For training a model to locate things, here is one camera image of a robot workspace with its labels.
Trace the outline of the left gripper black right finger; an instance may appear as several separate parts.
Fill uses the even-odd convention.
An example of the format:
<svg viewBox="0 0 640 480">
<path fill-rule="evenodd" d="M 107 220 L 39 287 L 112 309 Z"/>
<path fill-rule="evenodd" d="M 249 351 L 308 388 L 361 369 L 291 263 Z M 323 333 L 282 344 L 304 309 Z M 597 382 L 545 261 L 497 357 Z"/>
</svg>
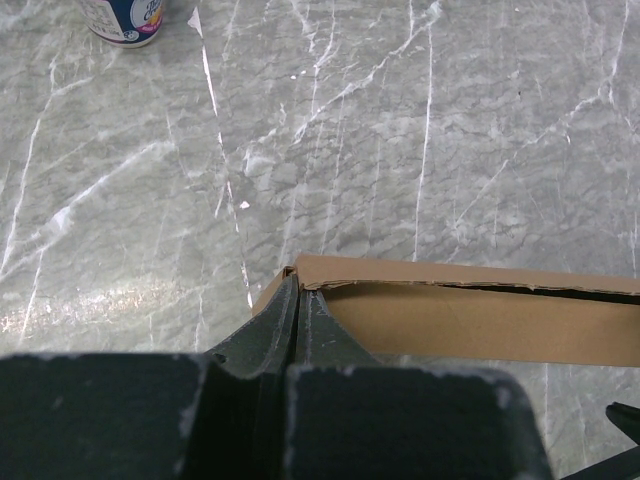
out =
<svg viewBox="0 0 640 480">
<path fill-rule="evenodd" d="M 526 392 L 506 372 L 383 366 L 303 294 L 286 375 L 288 479 L 548 479 Z"/>
</svg>

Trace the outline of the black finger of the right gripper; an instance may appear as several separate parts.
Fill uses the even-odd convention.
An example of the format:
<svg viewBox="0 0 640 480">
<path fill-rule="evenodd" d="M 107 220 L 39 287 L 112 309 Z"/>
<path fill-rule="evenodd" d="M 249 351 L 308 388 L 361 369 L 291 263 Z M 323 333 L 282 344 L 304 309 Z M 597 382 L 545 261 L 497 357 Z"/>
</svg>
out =
<svg viewBox="0 0 640 480">
<path fill-rule="evenodd" d="M 608 420 L 629 437 L 636 446 L 566 476 L 564 480 L 633 480 L 639 478 L 639 409 L 613 402 L 606 407 L 605 413 Z"/>
</svg>

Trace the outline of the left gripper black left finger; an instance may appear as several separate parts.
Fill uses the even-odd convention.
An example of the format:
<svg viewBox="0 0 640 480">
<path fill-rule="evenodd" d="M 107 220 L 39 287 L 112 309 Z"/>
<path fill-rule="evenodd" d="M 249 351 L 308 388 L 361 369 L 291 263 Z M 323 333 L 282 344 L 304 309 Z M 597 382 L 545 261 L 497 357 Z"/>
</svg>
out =
<svg viewBox="0 0 640 480">
<path fill-rule="evenodd" d="M 274 479 L 299 287 L 203 353 L 1 360 L 5 479 Z"/>
</svg>

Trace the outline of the brown cardboard box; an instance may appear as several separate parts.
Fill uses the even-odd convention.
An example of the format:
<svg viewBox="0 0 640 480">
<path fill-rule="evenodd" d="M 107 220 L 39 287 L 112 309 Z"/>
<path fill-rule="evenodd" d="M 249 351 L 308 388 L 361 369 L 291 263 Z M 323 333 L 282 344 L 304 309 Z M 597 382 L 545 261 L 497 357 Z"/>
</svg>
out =
<svg viewBox="0 0 640 480">
<path fill-rule="evenodd" d="M 537 363 L 636 367 L 636 279 L 522 269 L 301 255 L 263 290 L 264 309 L 294 275 L 367 350 Z"/>
</svg>

